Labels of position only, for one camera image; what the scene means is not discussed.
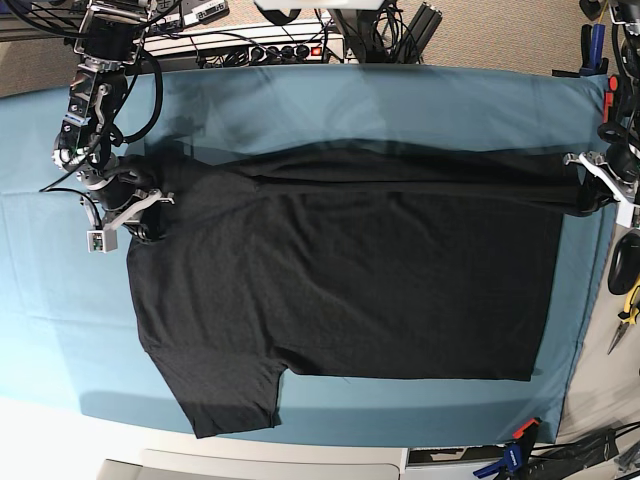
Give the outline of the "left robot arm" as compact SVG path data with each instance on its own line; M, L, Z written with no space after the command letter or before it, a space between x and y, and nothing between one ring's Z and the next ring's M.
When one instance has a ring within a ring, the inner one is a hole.
M611 43L617 72L608 78L603 122L598 137L608 144L604 153L567 154L587 180L600 187L604 202L617 204L616 223L639 227L639 3L604 1L600 10L611 19Z

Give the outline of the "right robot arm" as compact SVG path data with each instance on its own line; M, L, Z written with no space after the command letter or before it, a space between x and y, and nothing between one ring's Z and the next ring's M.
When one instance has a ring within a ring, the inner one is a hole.
M81 62L69 89L52 159L65 177L76 177L84 187L78 194L90 223L91 252L115 250L119 228L143 241L156 240L157 230L144 222L144 213L158 202L173 199L158 188L152 171L114 150L143 139L159 118L162 71L145 50L144 40L179 8L177 1L90 1L86 6L74 45ZM138 72L144 62L150 64L155 78L154 109L138 132L125 135L116 118L135 85L127 74Z

